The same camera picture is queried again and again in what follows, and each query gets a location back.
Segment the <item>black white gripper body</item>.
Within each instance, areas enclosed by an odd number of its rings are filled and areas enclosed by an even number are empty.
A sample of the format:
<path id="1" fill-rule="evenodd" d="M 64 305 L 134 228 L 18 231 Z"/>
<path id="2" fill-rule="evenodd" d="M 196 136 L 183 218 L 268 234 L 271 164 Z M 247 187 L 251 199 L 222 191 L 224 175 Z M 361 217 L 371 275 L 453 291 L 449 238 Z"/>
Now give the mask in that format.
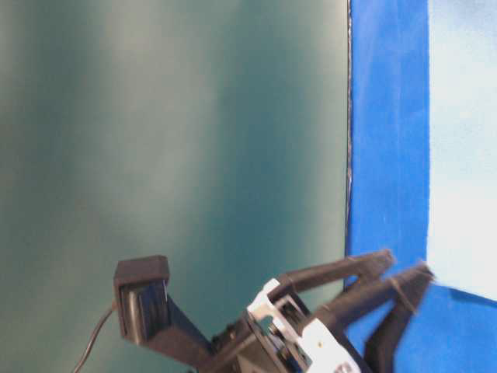
<path id="1" fill-rule="evenodd" d="M 370 371 L 346 338 L 321 321 L 296 331 L 308 310 L 295 295 L 270 300 L 279 285 L 268 281 L 242 316 L 212 338 L 214 356 L 198 372 Z"/>

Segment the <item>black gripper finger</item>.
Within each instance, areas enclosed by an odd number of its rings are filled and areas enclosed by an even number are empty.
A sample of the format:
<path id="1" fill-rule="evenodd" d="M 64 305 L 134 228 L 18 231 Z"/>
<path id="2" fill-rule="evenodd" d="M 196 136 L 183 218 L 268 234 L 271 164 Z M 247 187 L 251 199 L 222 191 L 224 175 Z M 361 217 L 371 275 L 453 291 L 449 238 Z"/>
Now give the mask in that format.
<path id="1" fill-rule="evenodd" d="M 281 274 L 277 280 L 277 298 L 294 292 L 311 290 L 333 281 L 356 276 L 355 284 L 378 279 L 394 263 L 394 256 L 389 249 L 360 256 L 347 256 L 341 260 L 294 270 Z"/>
<path id="2" fill-rule="evenodd" d="M 394 305 L 365 342 L 363 361 L 372 372 L 393 372 L 394 353 L 433 280 L 419 263 L 384 280 L 375 280 L 318 308 L 314 317 L 333 331 L 344 330 L 385 302 Z"/>

